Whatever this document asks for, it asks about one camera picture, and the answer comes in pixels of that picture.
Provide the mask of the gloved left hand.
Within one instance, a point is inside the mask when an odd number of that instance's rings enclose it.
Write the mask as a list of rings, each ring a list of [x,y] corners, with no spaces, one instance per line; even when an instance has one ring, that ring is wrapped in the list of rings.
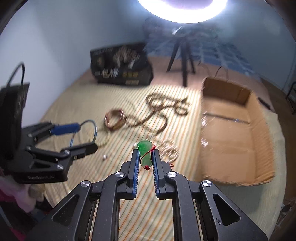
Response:
[[[44,201],[44,184],[19,184],[12,176],[1,176],[1,202],[15,202],[26,213]]]

